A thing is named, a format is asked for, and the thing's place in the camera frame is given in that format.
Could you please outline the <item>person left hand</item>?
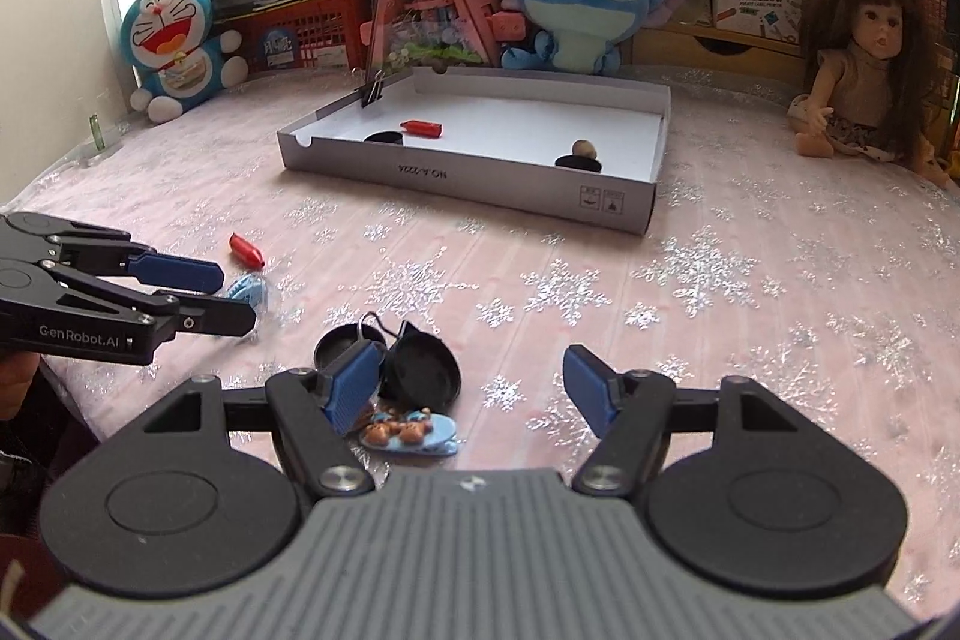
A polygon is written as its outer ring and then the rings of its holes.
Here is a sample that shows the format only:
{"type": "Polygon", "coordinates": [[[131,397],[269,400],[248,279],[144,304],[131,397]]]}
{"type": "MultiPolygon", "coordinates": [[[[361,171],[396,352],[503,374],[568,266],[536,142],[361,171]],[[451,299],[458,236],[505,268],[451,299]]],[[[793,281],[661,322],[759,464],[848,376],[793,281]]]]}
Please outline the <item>person left hand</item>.
{"type": "Polygon", "coordinates": [[[0,419],[10,420],[18,414],[39,364],[39,354],[3,351],[0,356],[0,419]]]}

